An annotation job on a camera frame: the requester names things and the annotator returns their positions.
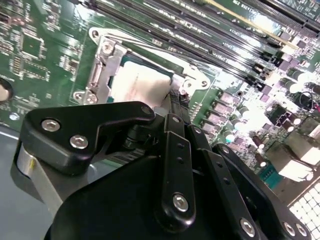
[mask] capacitor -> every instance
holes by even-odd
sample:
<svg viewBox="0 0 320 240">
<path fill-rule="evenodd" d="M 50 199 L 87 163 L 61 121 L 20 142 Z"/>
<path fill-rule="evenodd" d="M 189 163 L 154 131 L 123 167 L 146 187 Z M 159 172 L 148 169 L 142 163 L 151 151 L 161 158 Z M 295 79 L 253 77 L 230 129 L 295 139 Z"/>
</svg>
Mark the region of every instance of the capacitor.
<svg viewBox="0 0 320 240">
<path fill-rule="evenodd" d="M 291 94 L 296 94 L 302 89 L 301 84 L 298 84 L 294 81 L 288 80 L 285 82 L 284 87 L 288 89 Z"/>
<path fill-rule="evenodd" d="M 252 141 L 258 147 L 258 149 L 263 149 L 265 147 L 265 145 L 263 144 L 263 142 L 261 141 L 261 139 L 258 136 L 254 136 L 252 138 Z"/>
<path fill-rule="evenodd" d="M 282 125 L 282 127 L 288 132 L 291 133 L 295 127 L 289 122 L 289 121 L 285 121 Z"/>
<path fill-rule="evenodd" d="M 237 117 L 232 119 L 231 123 L 232 123 L 235 130 L 239 131 L 239 130 L 244 129 L 245 124 Z"/>
<path fill-rule="evenodd" d="M 294 125 L 299 125 L 301 123 L 301 119 L 298 118 L 295 114 L 291 114 L 288 119 L 290 120 L 290 122 L 292 122 Z"/>
<path fill-rule="evenodd" d="M 248 119 L 250 117 L 250 110 L 246 106 L 242 106 L 239 109 L 239 112 L 244 119 Z"/>
<path fill-rule="evenodd" d="M 320 86 L 319 85 L 314 85 L 312 88 L 312 92 L 314 92 L 315 94 L 320 95 Z"/>
<path fill-rule="evenodd" d="M 293 72 L 292 78 L 297 80 L 299 83 L 304 84 L 304 83 L 312 82 L 314 76 L 310 72 L 304 72 L 304 71 L 297 70 L 297 71 Z"/>
<path fill-rule="evenodd" d="M 263 168 L 263 167 L 265 167 L 265 166 L 267 165 L 267 162 L 266 162 L 265 159 L 261 156 L 261 154 L 256 153 L 256 154 L 254 155 L 254 157 L 255 157 L 255 160 L 258 162 L 258 164 L 259 164 L 259 166 L 260 166 L 261 168 Z"/>
<path fill-rule="evenodd" d="M 264 136 L 261 141 L 264 145 L 266 145 L 270 140 L 270 137 L 268 135 Z"/>
<path fill-rule="evenodd" d="M 225 141 L 227 143 L 232 143 L 235 140 L 235 136 L 234 136 L 234 134 L 232 133 L 231 130 L 228 130 L 228 129 L 225 130 L 223 132 L 223 136 L 225 137 Z"/>
</svg>

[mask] motherboard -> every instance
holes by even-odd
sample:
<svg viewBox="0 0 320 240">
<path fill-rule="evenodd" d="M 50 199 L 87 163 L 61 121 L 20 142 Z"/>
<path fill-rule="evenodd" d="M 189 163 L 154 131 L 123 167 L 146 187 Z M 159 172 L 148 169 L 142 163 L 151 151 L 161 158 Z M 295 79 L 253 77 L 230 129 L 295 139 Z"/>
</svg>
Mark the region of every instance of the motherboard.
<svg viewBox="0 0 320 240">
<path fill-rule="evenodd" d="M 35 108 L 187 101 L 270 187 L 320 161 L 315 0 L 0 0 L 0 124 Z"/>
</svg>

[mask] silver bolt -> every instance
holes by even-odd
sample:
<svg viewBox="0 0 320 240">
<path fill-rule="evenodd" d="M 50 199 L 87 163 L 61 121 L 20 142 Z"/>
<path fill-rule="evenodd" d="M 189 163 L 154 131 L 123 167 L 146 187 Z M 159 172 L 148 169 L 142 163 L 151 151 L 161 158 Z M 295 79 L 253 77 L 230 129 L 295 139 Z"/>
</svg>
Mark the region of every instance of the silver bolt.
<svg viewBox="0 0 320 240">
<path fill-rule="evenodd" d="M 105 41 L 101 46 L 101 50 L 105 55 L 110 55 L 113 49 L 114 47 L 107 41 Z"/>
<path fill-rule="evenodd" d="M 228 154 L 229 153 L 229 149 L 228 148 L 226 148 L 225 146 L 223 146 L 223 147 L 221 147 L 222 148 L 222 151 L 224 151 L 226 154 Z"/>
<path fill-rule="evenodd" d="M 145 114 L 151 114 L 152 112 L 150 111 L 150 108 L 147 106 L 142 106 L 141 110 L 145 113 Z"/>
<path fill-rule="evenodd" d="M 75 98 L 76 100 L 82 99 L 81 93 L 77 92 L 76 94 L 74 94 L 74 98 Z"/>
<path fill-rule="evenodd" d="M 189 208 L 189 204 L 188 204 L 187 199 L 184 196 L 182 196 L 181 194 L 175 194 L 173 196 L 173 205 L 180 212 L 186 212 Z"/>
<path fill-rule="evenodd" d="M 88 139 L 85 136 L 75 135 L 70 138 L 70 144 L 75 149 L 85 149 L 88 147 Z"/>
<path fill-rule="evenodd" d="M 197 128 L 197 127 L 195 127 L 194 130 L 195 130 L 195 132 L 196 132 L 197 134 L 200 134 L 200 133 L 201 133 L 201 130 L 200 130 L 199 128 Z"/>
<path fill-rule="evenodd" d="M 173 119 L 173 121 L 175 121 L 176 123 L 179 123 L 180 122 L 180 119 L 179 118 L 177 118 L 177 117 L 172 117 L 172 119 Z"/>
<path fill-rule="evenodd" d="M 294 237 L 294 236 L 296 235 L 295 230 L 293 229 L 292 226 L 290 226 L 289 223 L 287 223 L 287 222 L 284 221 L 284 222 L 283 222 L 283 226 L 284 226 L 285 230 L 286 230 L 292 237 Z"/>
<path fill-rule="evenodd" d="M 240 219 L 241 228 L 248 234 L 249 237 L 253 238 L 256 235 L 254 226 L 245 218 Z"/>
<path fill-rule="evenodd" d="M 86 96 L 86 99 L 85 99 L 85 104 L 86 105 L 88 105 L 88 104 L 96 104 L 97 102 L 98 102 L 98 98 L 93 93 L 89 93 Z"/>
<path fill-rule="evenodd" d="M 20 116 L 19 116 L 17 113 L 12 112 L 12 113 L 10 113 L 9 118 L 10 118 L 12 121 L 18 121 L 18 120 L 20 119 Z"/>
<path fill-rule="evenodd" d="M 306 237 L 308 235 L 307 231 L 299 223 L 296 223 L 295 225 L 298 228 L 298 231 L 299 231 L 299 233 L 301 233 L 302 236 Z"/>
<path fill-rule="evenodd" d="M 41 126 L 44 130 L 48 132 L 55 132 L 60 129 L 60 124 L 53 119 L 46 119 L 42 121 Z"/>
</svg>

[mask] dimm slot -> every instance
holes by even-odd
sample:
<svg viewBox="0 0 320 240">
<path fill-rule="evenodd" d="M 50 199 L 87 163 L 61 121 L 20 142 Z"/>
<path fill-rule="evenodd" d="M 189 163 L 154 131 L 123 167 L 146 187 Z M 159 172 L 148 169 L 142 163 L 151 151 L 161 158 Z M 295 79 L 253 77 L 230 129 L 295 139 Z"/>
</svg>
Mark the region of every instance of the dimm slot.
<svg viewBox="0 0 320 240">
<path fill-rule="evenodd" d="M 302 35 L 309 37 L 309 38 L 317 38 L 319 36 L 320 31 L 315 30 L 313 27 L 312 29 L 308 28 L 308 25 L 301 20 L 292 19 L 291 17 L 282 14 L 281 12 L 277 11 L 276 9 L 268 6 L 265 3 L 262 3 L 259 0 L 242 0 L 244 3 L 256 8 L 260 12 L 268 15 L 270 18 L 274 19 L 281 25 L 285 25 Z"/>
<path fill-rule="evenodd" d="M 297 10 L 286 5 L 283 2 L 280 2 L 278 0 L 260 0 L 260 1 L 296 21 L 302 21 L 303 25 L 308 26 L 308 28 L 310 28 L 311 30 L 318 31 L 318 32 L 320 31 L 320 23 L 303 15 L 302 13 L 298 12 Z"/>
<path fill-rule="evenodd" d="M 215 65 L 219 68 L 222 68 L 225 72 L 235 76 L 241 81 L 246 81 L 248 74 L 246 72 L 240 71 L 233 65 L 225 63 L 218 58 L 214 58 L 208 54 L 204 54 L 195 48 L 191 48 L 189 45 L 183 42 L 177 42 L 177 40 L 173 37 L 164 36 L 162 32 L 154 30 L 153 32 L 149 32 L 149 26 L 145 26 L 141 22 L 126 18 L 121 12 L 114 11 L 109 7 L 105 6 L 104 4 L 95 3 L 91 5 L 96 11 L 100 12 L 101 14 L 107 14 L 110 17 L 114 17 L 117 21 L 121 21 L 126 25 L 129 25 L 133 28 L 139 28 L 142 32 L 146 34 L 155 36 L 158 40 L 170 44 L 173 48 L 177 49 L 180 52 L 185 52 L 186 56 L 194 57 L 198 61 L 203 61 L 208 64 Z"/>
<path fill-rule="evenodd" d="M 139 14 L 141 16 L 145 16 L 145 14 L 143 14 L 142 12 L 139 12 L 137 9 L 134 9 L 136 3 L 133 3 L 132 1 L 130 1 L 130 7 L 125 5 L 124 3 L 126 3 L 128 0 L 122 0 L 121 3 L 119 1 L 114 1 L 111 0 L 111 2 L 114 2 L 115 4 L 119 4 L 120 6 L 123 6 L 124 8 L 127 8 L 128 10 L 130 10 L 131 13 L 135 13 L 135 14 Z M 176 29 L 175 27 L 170 27 L 167 26 L 167 21 L 162 19 L 159 22 L 154 21 L 155 24 L 163 24 L 165 26 L 166 29 L 170 29 L 170 31 L 172 31 L 174 34 L 179 34 L 181 37 L 183 37 L 184 39 L 187 40 L 191 40 L 192 42 L 194 42 L 195 44 L 197 44 L 198 46 L 202 46 L 205 49 L 207 49 L 207 51 L 205 51 L 204 49 L 202 50 L 204 54 L 208 54 L 210 52 L 212 53 L 216 53 L 217 55 L 221 56 L 222 58 L 225 58 L 226 61 L 233 61 L 233 62 L 242 62 L 242 66 L 243 69 L 247 69 L 247 74 L 254 74 L 253 76 L 257 77 L 257 74 L 252 70 L 255 62 L 249 59 L 244 59 L 242 57 L 240 57 L 238 54 L 234 54 L 231 50 L 229 50 L 226 47 L 222 47 L 221 45 L 217 45 L 216 43 L 214 43 L 213 41 L 206 41 L 206 43 L 204 43 L 204 36 L 203 35 L 199 35 L 196 34 L 194 32 L 183 32 L 181 29 Z"/>
</svg>

